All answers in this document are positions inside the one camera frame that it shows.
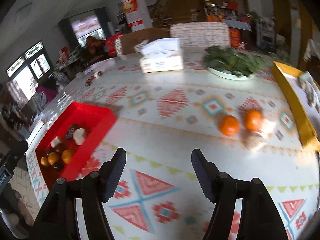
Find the small orange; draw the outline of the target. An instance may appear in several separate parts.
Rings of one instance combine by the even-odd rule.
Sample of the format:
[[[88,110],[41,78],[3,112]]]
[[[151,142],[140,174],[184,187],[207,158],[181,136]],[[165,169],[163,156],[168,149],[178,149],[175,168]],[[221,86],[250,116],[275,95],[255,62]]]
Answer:
[[[42,157],[41,160],[40,160],[40,163],[44,167],[50,166],[50,163],[48,161],[48,157],[47,156]]]

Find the dark brown plum fruit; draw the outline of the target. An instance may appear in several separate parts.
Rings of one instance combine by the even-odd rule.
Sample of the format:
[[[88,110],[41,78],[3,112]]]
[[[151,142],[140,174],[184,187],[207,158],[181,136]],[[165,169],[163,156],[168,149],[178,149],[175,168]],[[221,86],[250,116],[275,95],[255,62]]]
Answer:
[[[64,143],[59,143],[54,147],[54,151],[58,154],[62,154],[63,151],[65,151],[65,150],[66,150],[66,147],[65,147]]]

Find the white yam chunk small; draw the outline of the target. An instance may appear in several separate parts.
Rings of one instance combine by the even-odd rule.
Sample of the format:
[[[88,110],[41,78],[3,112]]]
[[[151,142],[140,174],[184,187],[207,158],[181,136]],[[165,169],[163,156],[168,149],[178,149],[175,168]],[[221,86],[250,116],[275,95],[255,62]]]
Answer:
[[[51,147],[52,148],[55,148],[57,145],[61,144],[62,143],[62,140],[56,136],[50,143]]]

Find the round white yam cylinder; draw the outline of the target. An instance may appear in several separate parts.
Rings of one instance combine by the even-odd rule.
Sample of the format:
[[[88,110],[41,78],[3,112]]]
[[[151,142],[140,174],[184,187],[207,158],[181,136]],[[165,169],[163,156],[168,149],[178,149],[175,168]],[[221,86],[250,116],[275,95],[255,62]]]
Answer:
[[[278,119],[274,116],[265,116],[261,122],[260,126],[260,135],[267,139],[270,135],[272,135],[278,125]]]

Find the red jujube date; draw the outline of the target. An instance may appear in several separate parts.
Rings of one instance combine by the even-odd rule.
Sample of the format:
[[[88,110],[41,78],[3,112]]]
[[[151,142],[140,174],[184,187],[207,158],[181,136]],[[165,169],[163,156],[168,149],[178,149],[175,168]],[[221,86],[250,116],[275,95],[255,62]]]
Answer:
[[[74,132],[77,130],[77,129],[79,129],[80,128],[80,126],[78,125],[78,124],[72,124],[70,127],[69,127],[69,129],[68,129],[68,131],[66,132],[66,134],[65,134],[65,139],[66,140],[71,140],[71,139],[73,139],[73,134],[74,134]]]

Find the dark plum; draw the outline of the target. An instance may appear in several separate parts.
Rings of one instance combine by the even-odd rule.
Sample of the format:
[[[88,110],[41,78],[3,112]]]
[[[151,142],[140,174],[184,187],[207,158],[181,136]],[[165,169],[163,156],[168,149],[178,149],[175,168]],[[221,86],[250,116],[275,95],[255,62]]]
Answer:
[[[46,155],[49,155],[52,152],[54,152],[54,149],[51,146],[46,149]]]
[[[55,169],[55,171],[61,172],[64,169],[64,165],[60,161],[57,161],[53,163],[53,168]]]

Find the large orange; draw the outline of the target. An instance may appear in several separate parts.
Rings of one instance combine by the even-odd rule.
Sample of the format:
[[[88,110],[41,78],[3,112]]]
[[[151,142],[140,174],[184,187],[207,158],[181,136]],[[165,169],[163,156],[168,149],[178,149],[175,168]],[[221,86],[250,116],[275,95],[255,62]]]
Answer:
[[[60,160],[60,155],[57,152],[51,152],[48,155],[48,163],[53,166],[55,163],[57,163]]]

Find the patterned table cloth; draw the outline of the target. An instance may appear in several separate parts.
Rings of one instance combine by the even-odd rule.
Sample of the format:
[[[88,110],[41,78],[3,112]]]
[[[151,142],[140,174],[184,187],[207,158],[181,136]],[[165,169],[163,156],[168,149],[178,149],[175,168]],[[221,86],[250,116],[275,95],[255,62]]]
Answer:
[[[127,152],[116,195],[104,205],[118,239],[201,239],[213,205],[191,165],[198,148],[236,179],[258,177],[271,195],[289,239],[297,239],[318,210],[319,164],[302,148],[285,96],[271,74],[274,59],[247,81],[206,70],[202,51],[184,54],[184,69],[143,73],[139,56],[117,59],[85,86],[74,79],[44,110],[51,124],[70,102],[111,108],[118,119],[92,153],[79,178],[99,169],[117,148]],[[258,152],[243,145],[245,113],[258,110],[278,125]],[[220,133],[225,115],[240,122],[237,135]]]

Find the yellow tray box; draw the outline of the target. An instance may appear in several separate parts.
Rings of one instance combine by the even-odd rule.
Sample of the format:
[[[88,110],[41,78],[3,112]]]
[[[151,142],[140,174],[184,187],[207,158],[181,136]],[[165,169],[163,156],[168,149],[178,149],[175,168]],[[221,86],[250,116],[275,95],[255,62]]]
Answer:
[[[285,77],[285,74],[287,74],[291,77],[298,78],[301,74],[303,74],[303,72],[297,68],[277,61],[273,62],[271,72],[281,88],[282,93],[285,95],[287,103],[289,104],[294,121],[296,123],[301,145],[305,150],[319,151],[317,132],[307,117],[306,111],[300,102],[298,95],[295,93],[293,87]]]

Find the plaid jacket chair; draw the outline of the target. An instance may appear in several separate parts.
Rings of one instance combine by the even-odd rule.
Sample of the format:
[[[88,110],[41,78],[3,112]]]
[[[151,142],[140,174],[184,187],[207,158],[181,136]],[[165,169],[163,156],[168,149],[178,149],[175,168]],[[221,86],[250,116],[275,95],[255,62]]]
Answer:
[[[70,83],[67,77],[49,77],[42,81],[36,87],[36,92],[32,97],[33,103],[38,113],[41,113],[48,103],[52,102],[54,98]]]

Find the white glove in tray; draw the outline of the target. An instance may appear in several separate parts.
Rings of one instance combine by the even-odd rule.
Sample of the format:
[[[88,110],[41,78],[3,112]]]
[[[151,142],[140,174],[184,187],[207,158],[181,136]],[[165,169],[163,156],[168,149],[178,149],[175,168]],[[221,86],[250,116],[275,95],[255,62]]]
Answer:
[[[303,72],[298,77],[300,88],[305,92],[308,105],[319,113],[319,88],[309,72]]]

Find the plate of green spinach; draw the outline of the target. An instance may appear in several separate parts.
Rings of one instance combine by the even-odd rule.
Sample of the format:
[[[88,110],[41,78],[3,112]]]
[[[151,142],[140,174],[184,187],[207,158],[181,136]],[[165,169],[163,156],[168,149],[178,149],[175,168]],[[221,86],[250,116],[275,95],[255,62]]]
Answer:
[[[206,48],[203,63],[212,74],[237,81],[251,79],[266,66],[266,61],[259,55],[221,46]]]

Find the white tissue box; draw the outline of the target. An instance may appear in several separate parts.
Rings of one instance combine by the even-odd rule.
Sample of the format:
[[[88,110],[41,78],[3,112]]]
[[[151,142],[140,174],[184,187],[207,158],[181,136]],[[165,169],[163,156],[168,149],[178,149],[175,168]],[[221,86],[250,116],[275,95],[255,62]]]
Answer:
[[[140,44],[139,65],[143,73],[183,70],[183,53],[179,38],[160,38]]]

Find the brown chair back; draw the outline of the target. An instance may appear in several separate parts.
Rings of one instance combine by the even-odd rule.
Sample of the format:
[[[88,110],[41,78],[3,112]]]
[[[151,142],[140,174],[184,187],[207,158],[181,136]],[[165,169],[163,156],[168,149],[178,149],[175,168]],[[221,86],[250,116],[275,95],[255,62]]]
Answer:
[[[160,28],[152,27],[134,31],[115,40],[116,54],[118,57],[121,57],[128,54],[139,53],[144,45],[160,38],[169,37],[170,32]]]

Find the white patterned chair back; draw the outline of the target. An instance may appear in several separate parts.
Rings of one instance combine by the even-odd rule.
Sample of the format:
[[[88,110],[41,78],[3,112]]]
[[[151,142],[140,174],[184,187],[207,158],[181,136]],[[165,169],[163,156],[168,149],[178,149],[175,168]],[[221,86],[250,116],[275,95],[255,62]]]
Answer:
[[[181,47],[229,47],[229,27],[223,22],[177,23],[170,27],[170,36],[179,38]]]

